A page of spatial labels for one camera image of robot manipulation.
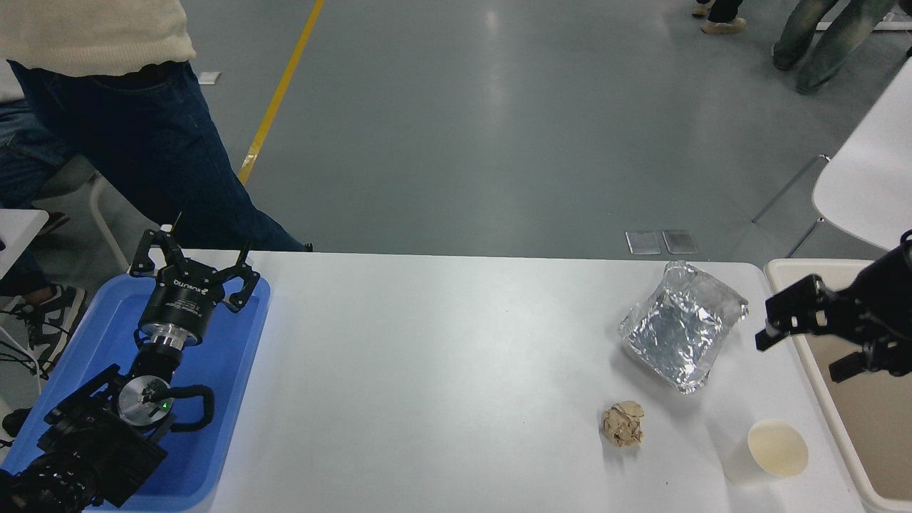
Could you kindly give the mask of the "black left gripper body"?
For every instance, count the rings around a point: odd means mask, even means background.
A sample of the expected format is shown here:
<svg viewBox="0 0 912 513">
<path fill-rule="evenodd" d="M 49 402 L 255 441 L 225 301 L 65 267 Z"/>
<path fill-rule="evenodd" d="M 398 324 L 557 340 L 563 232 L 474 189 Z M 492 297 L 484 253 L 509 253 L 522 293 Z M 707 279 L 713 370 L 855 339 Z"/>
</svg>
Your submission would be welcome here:
<svg viewBox="0 0 912 513">
<path fill-rule="evenodd" d="M 189 337 L 205 336 L 216 305 L 224 298 L 224 283 L 215 280 L 217 273 L 196 261 L 164 266 L 140 316 L 140 331 L 150 336 L 155 327 L 172 325 Z"/>
</svg>

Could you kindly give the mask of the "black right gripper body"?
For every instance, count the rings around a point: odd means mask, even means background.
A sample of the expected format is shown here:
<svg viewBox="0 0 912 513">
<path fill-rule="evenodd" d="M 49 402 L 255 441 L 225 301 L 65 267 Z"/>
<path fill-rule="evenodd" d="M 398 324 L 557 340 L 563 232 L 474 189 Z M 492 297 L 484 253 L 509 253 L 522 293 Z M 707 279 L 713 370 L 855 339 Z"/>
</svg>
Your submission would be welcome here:
<svg viewBox="0 0 912 513">
<path fill-rule="evenodd" d="M 910 243 L 902 242 L 864 267 L 844 290 L 886 328 L 909 340 L 911 334 Z"/>
</svg>

